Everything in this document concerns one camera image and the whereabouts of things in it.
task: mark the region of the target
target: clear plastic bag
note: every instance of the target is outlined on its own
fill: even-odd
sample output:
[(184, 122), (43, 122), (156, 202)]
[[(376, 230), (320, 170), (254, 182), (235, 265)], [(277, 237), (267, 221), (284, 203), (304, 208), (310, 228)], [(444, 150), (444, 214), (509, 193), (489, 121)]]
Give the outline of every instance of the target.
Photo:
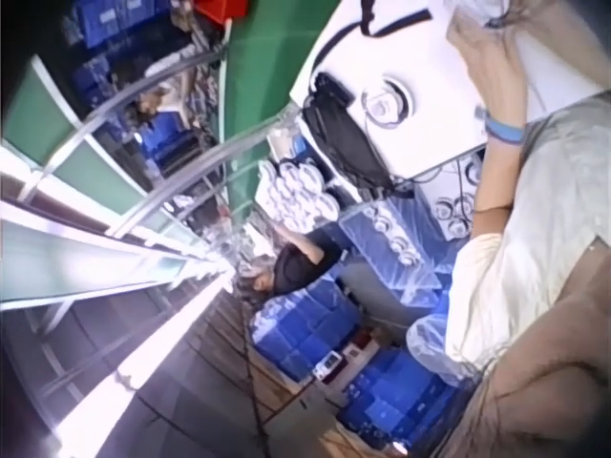
[(475, 370), (459, 364), (446, 355), (445, 341), (448, 316), (431, 314), (417, 320), (408, 330), (408, 349), (417, 362), (436, 373), (450, 386), (461, 386), (465, 379), (472, 378)]

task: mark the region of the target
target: hand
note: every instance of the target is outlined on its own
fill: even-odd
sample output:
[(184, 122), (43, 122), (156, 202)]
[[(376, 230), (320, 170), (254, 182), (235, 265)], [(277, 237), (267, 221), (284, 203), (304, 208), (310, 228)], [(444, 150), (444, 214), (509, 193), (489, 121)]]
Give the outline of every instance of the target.
[(526, 74), (512, 29), (487, 31), (457, 9), (448, 41), (462, 55), (469, 77), (496, 121), (522, 128), (526, 124)]

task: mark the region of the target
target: aluminum frame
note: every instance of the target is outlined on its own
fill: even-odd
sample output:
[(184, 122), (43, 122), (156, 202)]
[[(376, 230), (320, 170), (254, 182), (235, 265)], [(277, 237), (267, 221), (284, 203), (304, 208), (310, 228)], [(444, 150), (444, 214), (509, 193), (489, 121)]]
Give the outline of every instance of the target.
[(107, 231), (107, 235), (122, 238), (125, 234), (151, 217), (164, 202), (194, 184), (201, 176), (219, 167), (232, 156), (244, 153), (250, 148), (266, 141), (270, 130), (283, 126), (289, 119), (294, 119), (298, 109), (289, 105), (279, 114), (271, 116), (250, 130), (230, 138), (215, 146), (169, 177), (161, 186), (154, 189), (143, 201), (132, 207), (123, 215), (122, 220)]
[(91, 114), (89, 114), (89, 116), (87, 116), (80, 127), (74, 129), (55, 148), (42, 168), (41, 174), (31, 177), (31, 179), (25, 183), (24, 187), (19, 193), (18, 200), (25, 203), (30, 202), (40, 181), (42, 181), (42, 179), (48, 175), (53, 174), (55, 170), (57, 170), (57, 168), (59, 168), (59, 166), (70, 157), (78, 145), (85, 140), (87, 135), (90, 135), (99, 129), (111, 114), (127, 106), (138, 94), (155, 87), (161, 81), (184, 72), (185, 70), (197, 67), (198, 65), (221, 60), (224, 54), (225, 49), (222, 49), (219, 52), (201, 52), (193, 57), (180, 61), (178, 64), (169, 67), (162, 72), (140, 79), (138, 82), (131, 84), (127, 88), (120, 91), (113, 98), (104, 102)]

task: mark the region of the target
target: black strap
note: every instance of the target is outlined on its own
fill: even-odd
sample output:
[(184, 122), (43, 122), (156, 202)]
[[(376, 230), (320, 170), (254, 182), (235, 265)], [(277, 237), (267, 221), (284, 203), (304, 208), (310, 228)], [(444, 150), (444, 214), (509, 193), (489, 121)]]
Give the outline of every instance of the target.
[(361, 32), (365, 36), (371, 36), (369, 25), (375, 18), (373, 14), (373, 4), (375, 0), (361, 0)]
[(345, 26), (343, 29), (335, 33), (335, 35), (333, 35), (333, 37), (325, 43), (325, 45), (321, 48), (321, 50), (318, 52), (318, 55), (314, 59), (311, 74), (314, 74), (316, 69), (321, 65), (323, 60), (327, 58), (328, 54), (333, 50), (333, 48), (335, 48), (340, 43), (340, 41), (346, 38), (346, 35), (348, 35), (357, 27), (361, 28), (361, 31), (365, 36), (369, 36), (371, 38), (384, 38), (385, 36), (389, 36), (390, 34), (395, 33), (396, 31), (400, 31), (401, 29), (406, 29), (407, 27), (414, 26), (421, 22), (430, 21), (432, 19), (429, 10), (421, 10), (408, 16), (402, 17), (401, 19), (398, 19), (388, 24), (382, 30), (371, 34), (369, 32), (369, 24), (374, 17), (374, 14), (372, 12), (374, 3), (375, 0), (361, 0), (361, 7), (363, 9), (362, 19), (359, 22), (355, 22), (353, 24)]

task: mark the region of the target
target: blue wristband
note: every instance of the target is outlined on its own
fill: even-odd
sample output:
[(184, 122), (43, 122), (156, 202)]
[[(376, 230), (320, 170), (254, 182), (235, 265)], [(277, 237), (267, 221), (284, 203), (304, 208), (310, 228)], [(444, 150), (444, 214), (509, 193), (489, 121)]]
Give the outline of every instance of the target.
[(524, 129), (508, 126), (486, 114), (486, 132), (494, 138), (511, 145), (521, 145), (524, 142)]

